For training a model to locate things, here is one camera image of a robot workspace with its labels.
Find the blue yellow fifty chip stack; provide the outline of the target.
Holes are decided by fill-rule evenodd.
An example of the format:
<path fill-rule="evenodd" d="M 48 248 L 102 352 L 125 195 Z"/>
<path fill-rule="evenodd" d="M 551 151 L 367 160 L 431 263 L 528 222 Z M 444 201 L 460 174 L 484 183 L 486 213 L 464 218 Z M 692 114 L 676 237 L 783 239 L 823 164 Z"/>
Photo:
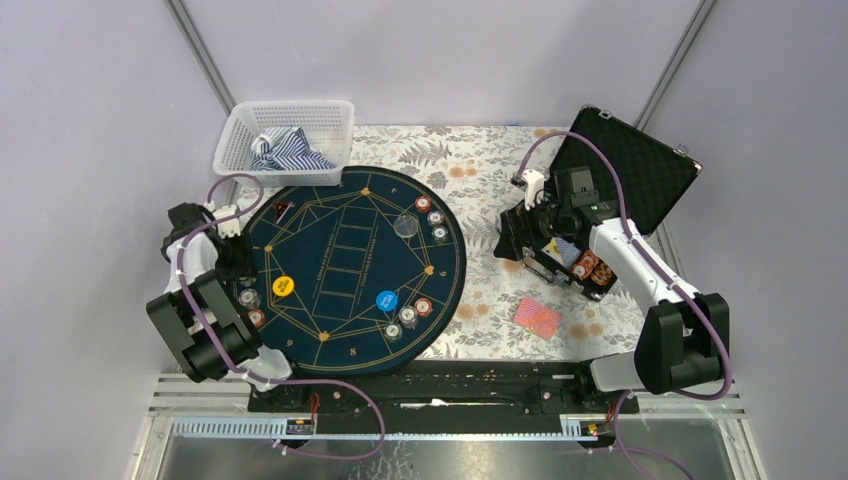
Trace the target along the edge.
<path fill-rule="evenodd" d="M 436 243 L 444 243 L 447 241 L 448 232 L 444 227 L 438 226 L 433 229 L 432 237 Z"/>

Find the yellow big blind button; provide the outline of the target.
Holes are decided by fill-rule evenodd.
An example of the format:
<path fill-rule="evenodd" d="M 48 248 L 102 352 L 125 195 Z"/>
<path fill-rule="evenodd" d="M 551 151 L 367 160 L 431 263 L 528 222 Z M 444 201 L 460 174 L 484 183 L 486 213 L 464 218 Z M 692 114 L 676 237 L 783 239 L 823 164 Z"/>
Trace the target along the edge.
<path fill-rule="evenodd" d="M 291 276 L 282 275 L 271 282 L 271 292 L 280 298 L 287 297 L 294 291 L 294 280 Z"/>

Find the clear dealer button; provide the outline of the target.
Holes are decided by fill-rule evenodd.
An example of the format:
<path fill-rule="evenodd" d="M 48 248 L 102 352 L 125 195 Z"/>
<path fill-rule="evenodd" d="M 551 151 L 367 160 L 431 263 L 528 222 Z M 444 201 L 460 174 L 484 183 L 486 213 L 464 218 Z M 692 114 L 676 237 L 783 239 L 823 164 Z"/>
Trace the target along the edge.
<path fill-rule="evenodd" d="M 410 239 L 418 235 L 420 222 L 411 214 L 401 214 L 392 223 L 395 234 L 402 239 Z"/>

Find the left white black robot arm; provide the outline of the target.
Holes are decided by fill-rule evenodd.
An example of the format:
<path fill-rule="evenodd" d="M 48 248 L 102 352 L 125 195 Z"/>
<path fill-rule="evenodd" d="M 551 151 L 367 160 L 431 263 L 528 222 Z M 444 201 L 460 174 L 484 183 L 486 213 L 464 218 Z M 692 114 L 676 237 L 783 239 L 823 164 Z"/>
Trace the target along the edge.
<path fill-rule="evenodd" d="M 235 205 L 183 203 L 169 210 L 171 230 L 161 247 L 169 279 L 146 313 L 190 380 L 235 373 L 259 391 L 272 389 L 282 408 L 296 411 L 309 401 L 308 381 L 292 373 L 280 350 L 265 346 L 250 318 L 258 310 L 227 289 L 258 275 L 241 214 Z"/>

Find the red playing card deck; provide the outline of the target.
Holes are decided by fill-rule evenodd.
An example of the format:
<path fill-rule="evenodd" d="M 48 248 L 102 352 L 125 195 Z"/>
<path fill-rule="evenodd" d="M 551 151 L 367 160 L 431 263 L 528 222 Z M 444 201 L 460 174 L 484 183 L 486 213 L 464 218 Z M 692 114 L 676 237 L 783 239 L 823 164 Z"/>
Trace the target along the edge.
<path fill-rule="evenodd" d="M 512 321 L 542 339 L 551 340 L 561 326 L 562 315 L 532 298 L 523 298 Z"/>

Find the blue ten chip stack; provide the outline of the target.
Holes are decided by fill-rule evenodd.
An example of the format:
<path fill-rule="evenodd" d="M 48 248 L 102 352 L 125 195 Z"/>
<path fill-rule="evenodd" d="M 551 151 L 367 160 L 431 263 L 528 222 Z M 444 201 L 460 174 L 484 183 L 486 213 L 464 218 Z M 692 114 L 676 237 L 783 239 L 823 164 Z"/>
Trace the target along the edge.
<path fill-rule="evenodd" d="M 414 329 L 418 324 L 418 312 L 414 306 L 404 306 L 398 312 L 398 321 L 403 328 Z"/>

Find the red white chip stack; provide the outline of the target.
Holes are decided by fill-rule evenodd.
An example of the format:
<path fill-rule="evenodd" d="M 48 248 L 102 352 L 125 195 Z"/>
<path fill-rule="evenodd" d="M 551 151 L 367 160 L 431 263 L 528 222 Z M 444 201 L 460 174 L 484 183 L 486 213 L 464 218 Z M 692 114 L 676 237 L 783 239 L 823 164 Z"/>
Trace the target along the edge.
<path fill-rule="evenodd" d="M 418 298 L 415 300 L 413 307 L 416 311 L 416 315 L 420 317 L 427 317 L 433 311 L 433 304 L 428 298 Z"/>

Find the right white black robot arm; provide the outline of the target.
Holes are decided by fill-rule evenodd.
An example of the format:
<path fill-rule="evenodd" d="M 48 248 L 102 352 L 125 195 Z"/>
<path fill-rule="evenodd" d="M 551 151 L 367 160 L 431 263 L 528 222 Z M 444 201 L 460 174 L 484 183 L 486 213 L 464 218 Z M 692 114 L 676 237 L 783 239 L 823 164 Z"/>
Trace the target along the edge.
<path fill-rule="evenodd" d="M 522 168 L 513 181 L 524 198 L 500 215 L 495 255 L 524 260 L 555 238 L 594 255 L 635 300 L 644 322 L 631 350 L 586 363 L 588 375 L 573 386 L 575 402 L 597 412 L 618 391 L 678 393 L 717 400 L 732 383 L 730 312 L 718 293 L 704 294 L 675 273 L 645 243 L 617 175 L 616 194 L 603 197 L 587 167 L 553 179 Z"/>

